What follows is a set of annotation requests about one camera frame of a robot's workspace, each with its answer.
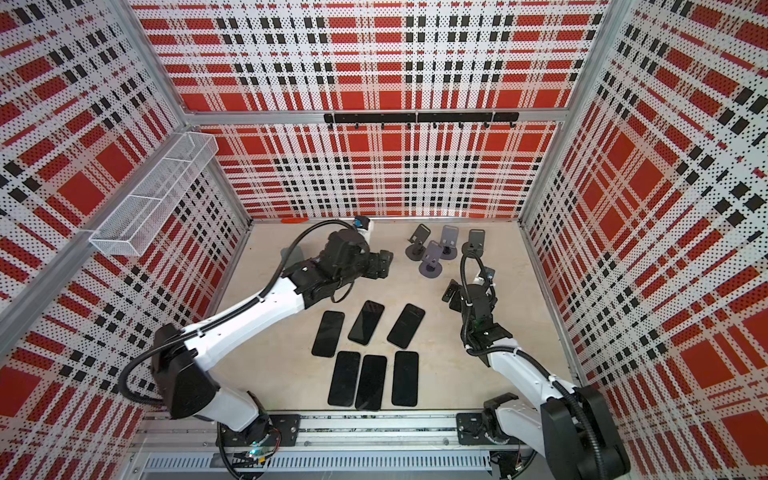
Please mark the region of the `grey phone stand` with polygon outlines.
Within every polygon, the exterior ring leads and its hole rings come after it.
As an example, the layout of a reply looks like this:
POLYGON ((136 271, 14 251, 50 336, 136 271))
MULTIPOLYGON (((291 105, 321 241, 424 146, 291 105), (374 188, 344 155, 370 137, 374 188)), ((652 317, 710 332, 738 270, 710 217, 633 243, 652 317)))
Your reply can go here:
POLYGON ((481 258, 484 254, 485 237, 484 229, 470 229, 468 239, 461 247, 462 254, 481 258))
POLYGON ((430 241, 419 265, 419 273, 429 279, 435 279, 442 274, 443 265, 440 263, 443 248, 438 242, 430 241))
POLYGON ((419 224, 413 234, 409 237, 409 246, 405 249, 405 255, 415 262, 422 260, 426 244, 431 235, 431 230, 424 224, 419 224))

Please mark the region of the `black phone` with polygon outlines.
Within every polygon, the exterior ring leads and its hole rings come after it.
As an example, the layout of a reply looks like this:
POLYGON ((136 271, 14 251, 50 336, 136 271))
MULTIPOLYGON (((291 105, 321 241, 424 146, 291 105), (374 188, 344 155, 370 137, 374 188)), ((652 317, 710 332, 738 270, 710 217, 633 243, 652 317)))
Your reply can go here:
POLYGON ((410 303, 406 304, 387 335, 387 341, 401 349, 407 349, 424 317, 423 309, 410 303))
POLYGON ((322 315, 311 354, 316 357, 332 358, 335 355, 345 314, 339 311, 325 311, 322 315))
POLYGON ((351 407, 353 405, 361 354, 354 351, 340 351, 335 360, 327 402, 331 406, 351 407))
POLYGON ((355 408, 364 411, 381 409, 386 378, 387 358, 380 355, 366 355, 363 358, 359 376, 355 408))
POLYGON ((400 407, 416 407, 418 403, 419 354, 400 351, 395 354, 391 402, 400 407))
POLYGON ((368 345, 384 313, 384 310, 384 305, 371 300, 367 300, 363 304, 348 334, 348 339, 360 345, 368 345))

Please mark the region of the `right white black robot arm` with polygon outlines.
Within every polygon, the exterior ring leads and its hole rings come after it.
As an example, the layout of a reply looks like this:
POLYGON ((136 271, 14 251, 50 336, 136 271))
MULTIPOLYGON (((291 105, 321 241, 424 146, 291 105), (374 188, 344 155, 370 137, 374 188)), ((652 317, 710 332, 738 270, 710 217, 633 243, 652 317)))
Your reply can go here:
POLYGON ((494 321, 493 281, 474 252, 462 255, 454 288, 461 313, 464 350, 502 375, 532 405, 496 397, 483 407, 483 433, 493 442, 517 439, 547 461, 556 479, 617 479, 631 461, 608 403, 590 386, 577 386, 551 372, 494 321))

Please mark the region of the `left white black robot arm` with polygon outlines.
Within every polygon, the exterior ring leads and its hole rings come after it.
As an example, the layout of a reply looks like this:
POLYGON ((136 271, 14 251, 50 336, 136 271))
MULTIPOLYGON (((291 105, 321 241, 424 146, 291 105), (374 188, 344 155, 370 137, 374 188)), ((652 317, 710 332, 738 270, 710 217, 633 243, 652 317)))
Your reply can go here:
POLYGON ((163 407, 174 419, 214 421, 246 444, 259 444, 274 431, 269 414, 254 394, 226 386, 212 369, 241 344, 277 322, 329 299, 360 278, 384 279, 391 252, 372 251, 374 222, 321 221, 300 239, 333 227, 322 251, 290 264, 281 259, 267 285, 229 309, 194 325, 166 324, 152 347, 132 359, 118 377, 120 394, 135 403, 163 407))

